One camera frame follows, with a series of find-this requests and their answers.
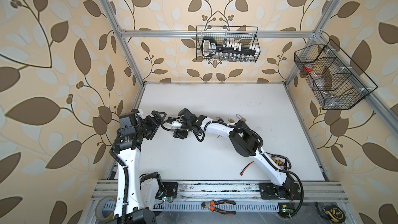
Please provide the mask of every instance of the black wire mesh basket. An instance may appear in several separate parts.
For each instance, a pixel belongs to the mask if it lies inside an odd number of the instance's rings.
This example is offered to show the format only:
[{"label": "black wire mesh basket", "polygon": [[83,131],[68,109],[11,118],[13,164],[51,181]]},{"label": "black wire mesh basket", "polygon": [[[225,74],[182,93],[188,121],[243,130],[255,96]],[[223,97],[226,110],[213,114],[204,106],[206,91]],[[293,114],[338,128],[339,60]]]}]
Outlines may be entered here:
[{"label": "black wire mesh basket", "polygon": [[260,55],[258,27],[196,26],[196,59],[256,62]]},{"label": "black wire mesh basket", "polygon": [[[349,65],[340,60],[337,51],[349,58]],[[296,51],[295,63],[324,110],[351,109],[377,88],[376,83],[333,40],[326,45],[314,44]]]}]

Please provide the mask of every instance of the floral wallpaper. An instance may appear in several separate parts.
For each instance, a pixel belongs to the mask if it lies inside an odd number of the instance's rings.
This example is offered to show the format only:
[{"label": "floral wallpaper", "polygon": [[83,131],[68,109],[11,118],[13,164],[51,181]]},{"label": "floral wallpaper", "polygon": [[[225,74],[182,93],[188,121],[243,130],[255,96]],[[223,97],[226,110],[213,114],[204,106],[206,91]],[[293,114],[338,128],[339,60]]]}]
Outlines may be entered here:
[{"label": "floral wallpaper", "polygon": [[257,62],[227,62],[196,57],[195,41],[184,38],[128,38],[147,82],[283,82],[302,38],[260,38]]},{"label": "floral wallpaper", "polygon": [[189,25],[313,30],[328,0],[109,0],[127,30],[188,30]]},{"label": "floral wallpaper", "polygon": [[[324,35],[375,80],[374,93],[398,114],[397,15],[397,0],[342,0]],[[321,110],[300,75],[290,91],[331,179],[341,182],[358,220],[398,223],[398,137],[366,101],[348,111]]]},{"label": "floral wallpaper", "polygon": [[2,223],[76,224],[107,171],[138,86],[102,12],[97,0],[1,0]]}]

